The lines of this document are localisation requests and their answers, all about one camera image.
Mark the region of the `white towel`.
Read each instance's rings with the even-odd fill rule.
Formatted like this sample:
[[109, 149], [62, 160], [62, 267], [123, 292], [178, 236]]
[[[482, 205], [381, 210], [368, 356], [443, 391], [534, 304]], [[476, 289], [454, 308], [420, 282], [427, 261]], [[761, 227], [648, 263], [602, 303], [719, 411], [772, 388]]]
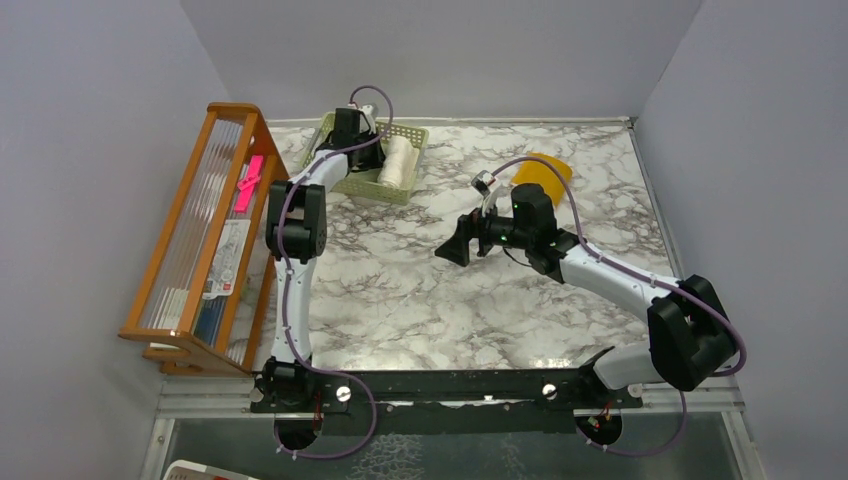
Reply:
[[414, 170], [419, 150], [403, 136], [393, 136], [384, 149], [386, 159], [377, 183], [392, 188], [401, 188]]

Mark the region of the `yellow towel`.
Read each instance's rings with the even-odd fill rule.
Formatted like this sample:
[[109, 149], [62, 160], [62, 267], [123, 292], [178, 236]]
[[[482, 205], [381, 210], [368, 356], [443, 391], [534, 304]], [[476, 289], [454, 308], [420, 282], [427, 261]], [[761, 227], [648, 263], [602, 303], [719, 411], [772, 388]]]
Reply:
[[[545, 160], [566, 180], [571, 182], [573, 171], [564, 161], [540, 152], [529, 152], [528, 156]], [[523, 162], [516, 174], [511, 179], [513, 186], [523, 184], [538, 184], [551, 199], [554, 208], [557, 208], [565, 195], [565, 187], [559, 177], [547, 166], [539, 162]]]

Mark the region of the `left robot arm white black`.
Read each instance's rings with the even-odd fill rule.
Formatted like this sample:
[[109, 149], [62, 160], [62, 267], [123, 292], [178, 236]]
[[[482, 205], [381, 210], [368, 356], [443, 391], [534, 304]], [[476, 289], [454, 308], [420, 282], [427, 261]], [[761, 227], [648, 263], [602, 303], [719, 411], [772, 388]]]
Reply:
[[290, 410], [306, 408], [314, 397], [309, 305], [314, 270], [327, 243], [327, 192], [352, 172], [382, 165], [375, 111], [373, 104], [353, 102], [338, 108], [312, 162], [292, 179], [273, 182], [269, 192], [266, 243], [277, 299], [274, 341], [259, 388]]

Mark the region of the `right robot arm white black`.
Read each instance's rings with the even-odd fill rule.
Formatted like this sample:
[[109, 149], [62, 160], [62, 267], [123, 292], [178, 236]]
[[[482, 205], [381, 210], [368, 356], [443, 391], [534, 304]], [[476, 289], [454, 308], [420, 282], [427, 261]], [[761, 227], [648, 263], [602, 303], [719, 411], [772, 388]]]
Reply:
[[741, 348], [712, 284], [692, 275], [685, 280], [656, 276], [604, 257], [575, 233], [560, 228], [550, 197], [537, 184], [511, 192], [512, 214], [476, 208], [457, 220], [453, 235], [435, 254], [462, 267], [500, 246], [524, 252], [529, 266], [560, 284], [588, 290], [635, 315], [648, 327], [646, 342], [604, 350], [579, 368], [577, 393], [600, 407], [617, 390], [634, 384], [667, 383], [689, 392]]

